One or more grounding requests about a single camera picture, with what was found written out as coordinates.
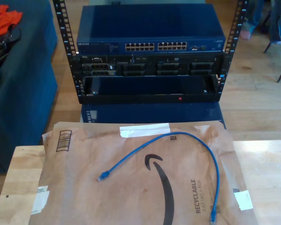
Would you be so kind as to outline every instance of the blue couch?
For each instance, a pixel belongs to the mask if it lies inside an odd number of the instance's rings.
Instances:
[[[0,0],[23,12],[22,38],[0,70],[0,173],[14,149],[38,145],[51,112],[57,83],[51,56],[57,43],[49,0]]]

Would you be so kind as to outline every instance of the network switch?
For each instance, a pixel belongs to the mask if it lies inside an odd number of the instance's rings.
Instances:
[[[80,55],[97,57],[221,52],[224,43],[211,4],[84,6],[77,38]]]

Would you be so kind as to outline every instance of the wooden floor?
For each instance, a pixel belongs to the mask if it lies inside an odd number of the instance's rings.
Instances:
[[[71,29],[76,40],[81,9],[88,0],[66,0]],[[208,0],[214,3],[225,35],[228,36],[236,8],[234,0]],[[59,121],[79,122],[78,103],[56,17],[59,41],[52,66],[59,85],[47,129]],[[263,54],[269,40],[254,32],[250,41],[240,40],[220,100],[228,131],[234,140],[281,139],[281,46],[272,46]],[[0,191],[5,176],[0,175]]]

